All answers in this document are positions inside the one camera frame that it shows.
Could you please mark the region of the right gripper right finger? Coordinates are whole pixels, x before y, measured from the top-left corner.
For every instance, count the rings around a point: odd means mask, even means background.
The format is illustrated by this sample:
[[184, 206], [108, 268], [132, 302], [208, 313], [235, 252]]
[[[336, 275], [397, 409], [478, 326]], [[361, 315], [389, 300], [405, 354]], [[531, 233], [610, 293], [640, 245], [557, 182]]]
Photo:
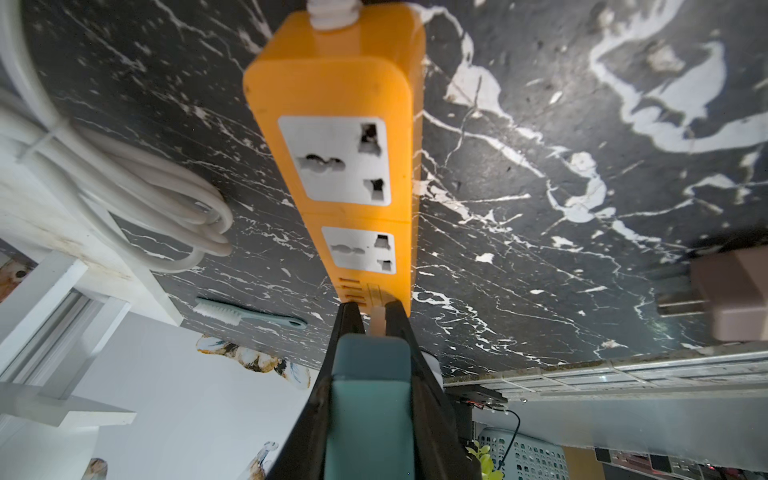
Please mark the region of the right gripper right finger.
[[405, 308], [385, 305], [386, 335], [411, 350], [411, 405], [417, 479], [480, 479], [481, 464], [460, 443], [453, 407], [419, 347]]

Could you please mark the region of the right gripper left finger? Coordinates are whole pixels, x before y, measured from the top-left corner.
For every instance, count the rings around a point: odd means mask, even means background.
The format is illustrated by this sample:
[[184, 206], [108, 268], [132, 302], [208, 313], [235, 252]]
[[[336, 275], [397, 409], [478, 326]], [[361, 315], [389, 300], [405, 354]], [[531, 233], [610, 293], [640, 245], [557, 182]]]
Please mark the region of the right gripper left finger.
[[333, 364], [339, 339], [349, 333], [365, 333], [359, 306], [355, 302], [343, 303], [338, 308], [315, 384], [280, 454], [272, 464], [267, 480], [324, 478]]

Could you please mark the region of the teal plug adapter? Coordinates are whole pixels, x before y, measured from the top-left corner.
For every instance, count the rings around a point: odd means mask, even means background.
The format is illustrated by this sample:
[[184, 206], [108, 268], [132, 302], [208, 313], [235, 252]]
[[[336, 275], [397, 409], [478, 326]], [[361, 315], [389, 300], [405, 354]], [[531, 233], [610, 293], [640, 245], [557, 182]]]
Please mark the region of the teal plug adapter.
[[325, 479], [415, 479], [412, 349], [365, 333], [356, 304], [340, 306], [323, 368], [330, 375]]

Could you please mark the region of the pink plug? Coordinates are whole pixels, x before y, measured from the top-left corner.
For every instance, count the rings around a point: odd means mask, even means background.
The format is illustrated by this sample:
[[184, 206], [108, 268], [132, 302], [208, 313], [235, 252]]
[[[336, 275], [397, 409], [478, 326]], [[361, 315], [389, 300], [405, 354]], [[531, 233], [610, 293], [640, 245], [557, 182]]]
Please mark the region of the pink plug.
[[690, 264], [691, 288], [656, 297], [661, 317], [703, 315], [724, 342], [767, 339], [767, 247], [703, 256]]

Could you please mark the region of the orange power strip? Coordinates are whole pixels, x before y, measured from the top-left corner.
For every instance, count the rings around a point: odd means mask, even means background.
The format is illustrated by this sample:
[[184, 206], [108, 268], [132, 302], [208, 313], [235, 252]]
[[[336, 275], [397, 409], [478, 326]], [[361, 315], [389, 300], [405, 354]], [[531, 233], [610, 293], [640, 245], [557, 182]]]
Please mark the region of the orange power strip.
[[312, 1], [247, 68], [248, 106], [343, 302], [411, 304], [426, 35], [402, 2]]

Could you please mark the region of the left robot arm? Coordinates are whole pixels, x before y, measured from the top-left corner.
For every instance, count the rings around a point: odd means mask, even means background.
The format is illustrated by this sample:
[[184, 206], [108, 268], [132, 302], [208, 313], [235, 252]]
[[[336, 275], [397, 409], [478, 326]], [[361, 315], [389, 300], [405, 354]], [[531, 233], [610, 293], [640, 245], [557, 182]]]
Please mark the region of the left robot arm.
[[507, 399], [499, 392], [481, 385], [446, 387], [437, 357], [424, 349], [421, 352], [430, 371], [436, 378], [438, 386], [448, 398], [460, 443], [469, 447], [476, 437], [477, 430], [473, 422], [473, 411], [476, 409], [504, 408]]

